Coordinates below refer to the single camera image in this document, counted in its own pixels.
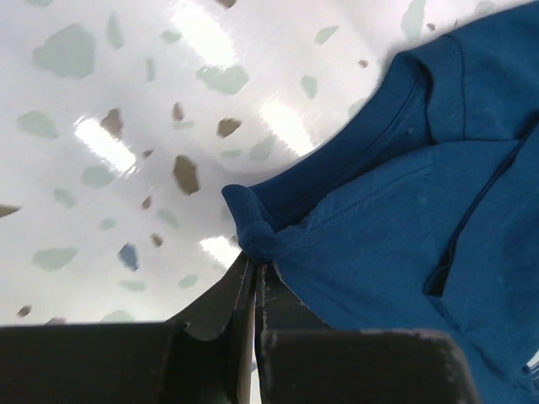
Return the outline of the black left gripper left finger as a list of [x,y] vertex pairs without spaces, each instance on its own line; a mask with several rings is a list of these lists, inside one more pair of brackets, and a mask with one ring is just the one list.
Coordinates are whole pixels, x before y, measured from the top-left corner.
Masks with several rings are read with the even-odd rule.
[[164,322],[1,330],[4,403],[247,403],[253,266],[224,276]]

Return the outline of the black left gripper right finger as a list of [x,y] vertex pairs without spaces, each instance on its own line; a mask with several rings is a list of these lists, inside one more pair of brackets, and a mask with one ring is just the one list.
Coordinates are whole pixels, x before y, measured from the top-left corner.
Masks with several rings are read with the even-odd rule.
[[479,403],[466,358],[445,333],[336,331],[256,268],[255,352],[264,403]]

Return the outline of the navy blue printed t-shirt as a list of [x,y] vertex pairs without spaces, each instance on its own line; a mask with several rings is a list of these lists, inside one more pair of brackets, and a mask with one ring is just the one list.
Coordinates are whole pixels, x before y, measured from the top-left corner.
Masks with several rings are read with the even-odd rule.
[[331,141],[222,194],[242,250],[329,326],[441,330],[484,402],[537,402],[537,3],[398,53]]

